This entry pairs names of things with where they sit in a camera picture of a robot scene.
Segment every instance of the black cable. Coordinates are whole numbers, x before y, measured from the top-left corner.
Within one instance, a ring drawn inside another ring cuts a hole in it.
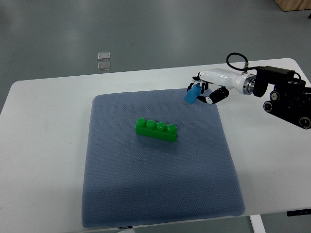
[[[298,74],[297,72],[295,72],[296,75],[298,75],[299,79],[301,80],[301,76],[300,74]]]
[[[225,62],[227,63],[227,65],[228,65],[230,68],[232,68],[232,69],[239,70],[239,71],[247,71],[247,70],[259,68],[259,67],[249,67],[249,68],[237,68],[237,67],[234,67],[233,65],[231,65],[231,64],[229,63],[229,57],[231,57],[232,55],[238,55],[238,56],[242,57],[242,58],[245,60],[245,62],[248,63],[247,58],[246,58],[243,54],[238,53],[238,52],[233,52],[233,53],[229,54],[229,55],[227,56],[226,60],[225,60]]]

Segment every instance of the white table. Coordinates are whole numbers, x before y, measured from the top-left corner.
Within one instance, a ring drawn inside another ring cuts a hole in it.
[[[307,81],[292,59],[250,65],[294,69]],[[216,67],[230,69],[220,64],[13,84],[0,115],[0,232],[84,229],[82,187],[96,95],[186,88],[199,71]],[[217,104],[242,189],[244,215],[311,207],[311,130],[264,112],[272,88],[262,98],[231,90]]]

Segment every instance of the green lego brick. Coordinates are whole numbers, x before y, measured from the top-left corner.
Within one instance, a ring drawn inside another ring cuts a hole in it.
[[[177,127],[175,125],[166,125],[164,122],[155,123],[154,120],[146,121],[144,118],[137,120],[135,130],[137,134],[170,142],[175,142],[177,138]]]

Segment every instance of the blue mat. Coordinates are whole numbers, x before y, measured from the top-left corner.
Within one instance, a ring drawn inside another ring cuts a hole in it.
[[[95,97],[82,199],[85,227],[239,216],[238,177],[216,105],[185,89]],[[140,117],[178,128],[177,141],[136,135]]]

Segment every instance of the robotic hand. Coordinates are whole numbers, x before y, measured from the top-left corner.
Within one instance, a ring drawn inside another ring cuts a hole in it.
[[[239,55],[245,59],[244,68],[237,68],[229,63],[229,57],[232,55]],[[263,104],[264,110],[303,129],[311,128],[311,87],[305,87],[306,82],[301,80],[298,73],[269,66],[248,67],[247,58],[240,53],[229,54],[226,63],[235,70],[243,71],[242,74],[219,68],[199,72],[192,78],[187,95],[192,94],[192,98],[215,104],[228,97],[230,89],[234,88],[243,95],[254,94],[256,97],[262,97],[268,84],[273,84],[274,90],[270,93],[270,100]],[[257,74],[247,73],[251,69],[256,70]],[[220,88],[208,96],[201,96],[210,83]]]

